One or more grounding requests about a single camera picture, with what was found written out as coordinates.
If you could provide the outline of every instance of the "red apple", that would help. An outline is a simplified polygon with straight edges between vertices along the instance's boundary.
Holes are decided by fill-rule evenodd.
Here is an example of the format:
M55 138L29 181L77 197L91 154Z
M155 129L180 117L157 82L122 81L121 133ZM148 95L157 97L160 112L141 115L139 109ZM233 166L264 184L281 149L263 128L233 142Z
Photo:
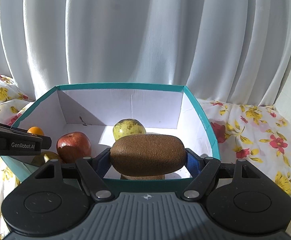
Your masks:
M72 132L59 138L56 151L65 163L74 163L79 158L91 156L91 143L84 133Z

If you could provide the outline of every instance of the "curtain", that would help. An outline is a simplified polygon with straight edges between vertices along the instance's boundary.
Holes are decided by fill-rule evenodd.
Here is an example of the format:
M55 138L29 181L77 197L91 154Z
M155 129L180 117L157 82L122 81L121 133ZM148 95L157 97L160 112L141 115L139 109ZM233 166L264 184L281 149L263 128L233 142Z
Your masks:
M291 55L291 0L0 0L0 73L55 85L187 85L271 105Z

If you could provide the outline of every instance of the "gray ribbed panel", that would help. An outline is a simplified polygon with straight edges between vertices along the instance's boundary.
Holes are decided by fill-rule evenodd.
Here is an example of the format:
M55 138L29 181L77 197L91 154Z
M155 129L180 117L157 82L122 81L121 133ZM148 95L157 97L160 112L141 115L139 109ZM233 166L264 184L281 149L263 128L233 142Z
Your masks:
M121 193L98 203L81 225L46 240L250 240L219 228L198 203L178 199L175 193ZM5 240L36 240L10 233ZM258 240L291 240L285 233Z

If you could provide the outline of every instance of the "orange fruit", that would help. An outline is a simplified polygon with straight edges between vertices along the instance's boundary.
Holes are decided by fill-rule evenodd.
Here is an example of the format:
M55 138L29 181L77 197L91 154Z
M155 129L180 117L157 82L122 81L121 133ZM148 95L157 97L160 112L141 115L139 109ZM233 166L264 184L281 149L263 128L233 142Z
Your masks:
M28 130L28 133L37 134L37 135L44 135L43 131L40 127L33 126Z

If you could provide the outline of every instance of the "metal screw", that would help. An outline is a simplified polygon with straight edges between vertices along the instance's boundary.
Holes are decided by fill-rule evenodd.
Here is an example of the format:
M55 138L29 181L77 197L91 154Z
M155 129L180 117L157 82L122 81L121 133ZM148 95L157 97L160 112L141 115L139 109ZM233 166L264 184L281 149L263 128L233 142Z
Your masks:
M95 195L98 198L108 198L111 196L111 192L109 190L99 190Z
M199 192L196 190L187 190L183 193L186 198L196 198L199 196Z

